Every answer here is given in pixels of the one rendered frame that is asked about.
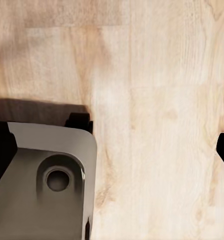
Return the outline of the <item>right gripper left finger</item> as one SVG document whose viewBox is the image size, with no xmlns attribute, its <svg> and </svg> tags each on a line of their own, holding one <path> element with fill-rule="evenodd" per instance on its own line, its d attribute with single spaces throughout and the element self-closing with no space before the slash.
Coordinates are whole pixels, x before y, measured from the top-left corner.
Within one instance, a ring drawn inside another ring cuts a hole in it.
<svg viewBox="0 0 224 240">
<path fill-rule="evenodd" d="M 0 136 L 0 180 L 17 152 L 17 142 L 13 133 Z"/>
</svg>

